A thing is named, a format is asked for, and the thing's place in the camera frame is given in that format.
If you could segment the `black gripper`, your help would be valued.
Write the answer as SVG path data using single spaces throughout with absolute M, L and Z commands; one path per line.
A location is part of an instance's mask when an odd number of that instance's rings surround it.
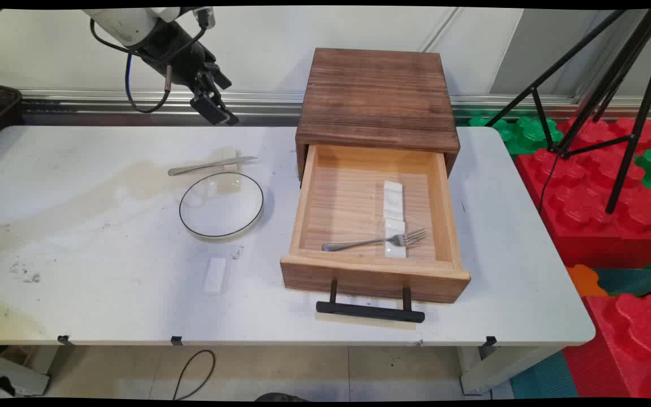
M 215 62 L 214 54 L 200 42 L 192 43 L 191 39 L 179 23 L 156 23 L 153 32 L 139 44 L 139 53 L 145 55 L 143 61 L 160 74 L 166 73 L 165 64 L 152 61 L 168 59 L 171 82 L 192 91 L 191 108 L 210 124 L 239 124 L 240 119 L 227 108 L 219 92 L 219 88 L 225 90 L 232 86 L 232 81 Z

